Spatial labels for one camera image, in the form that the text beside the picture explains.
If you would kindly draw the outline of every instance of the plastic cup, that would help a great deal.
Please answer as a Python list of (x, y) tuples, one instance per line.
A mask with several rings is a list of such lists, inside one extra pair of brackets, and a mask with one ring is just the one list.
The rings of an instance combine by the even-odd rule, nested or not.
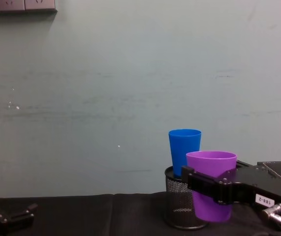
[[(224, 172), (235, 169), (237, 155), (225, 151), (196, 151), (186, 154), (187, 165), (197, 172), (219, 177)], [(196, 216), (204, 221), (224, 222), (230, 219), (232, 205), (219, 205), (213, 198), (193, 191)]]
[(186, 153), (199, 151), (201, 131), (176, 129), (169, 132), (174, 176), (180, 178), (182, 166), (187, 166)]

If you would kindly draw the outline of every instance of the cup rim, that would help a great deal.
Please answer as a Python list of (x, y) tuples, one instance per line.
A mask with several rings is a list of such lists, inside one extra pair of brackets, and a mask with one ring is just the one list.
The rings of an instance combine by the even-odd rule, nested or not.
[[(225, 153), (225, 154), (230, 154), (231, 157), (225, 157), (225, 158), (213, 158), (213, 157), (206, 157), (206, 156), (193, 156), (192, 154), (195, 153)], [(221, 151), (221, 150), (202, 150), (202, 151), (192, 151), (186, 154), (186, 157), (195, 157), (195, 158), (199, 158), (199, 159), (206, 159), (206, 160), (229, 160), (229, 159), (234, 159), (237, 158), (237, 154), (233, 153), (233, 152), (229, 152), (229, 151)]]
[[(191, 135), (180, 135), (180, 134), (177, 134), (177, 132), (180, 132), (180, 131), (193, 131), (194, 133), (191, 134)], [(174, 136), (174, 137), (193, 137), (193, 136), (197, 136), (197, 135), (200, 135), (201, 134), (201, 131), (198, 130), (198, 129), (173, 129), (173, 130), (170, 130), (169, 131), (169, 135), (170, 136)]]

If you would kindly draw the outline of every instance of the label sticker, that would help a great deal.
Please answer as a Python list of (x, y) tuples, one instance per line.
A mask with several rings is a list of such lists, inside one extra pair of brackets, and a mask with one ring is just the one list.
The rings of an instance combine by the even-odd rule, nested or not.
[(273, 199), (266, 198), (259, 194), (256, 194), (255, 202), (266, 207), (272, 207), (273, 205), (275, 205), (275, 201)]

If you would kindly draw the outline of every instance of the black wire mesh cup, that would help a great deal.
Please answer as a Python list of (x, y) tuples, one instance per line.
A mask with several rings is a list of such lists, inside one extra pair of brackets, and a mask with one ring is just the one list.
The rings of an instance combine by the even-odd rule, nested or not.
[(207, 223), (198, 219), (193, 206), (192, 191), (187, 183), (174, 177), (173, 167), (165, 170), (166, 209), (164, 219), (172, 227), (182, 230), (198, 230)]

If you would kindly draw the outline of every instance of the black fabric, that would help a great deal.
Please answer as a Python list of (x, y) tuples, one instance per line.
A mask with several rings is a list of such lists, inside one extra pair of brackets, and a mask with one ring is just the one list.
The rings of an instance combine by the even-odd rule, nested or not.
[(32, 203), (39, 205), (33, 227), (12, 236), (281, 236), (241, 205), (234, 206), (227, 223), (198, 231), (174, 229), (163, 220), (165, 193), (0, 199), (9, 212)]

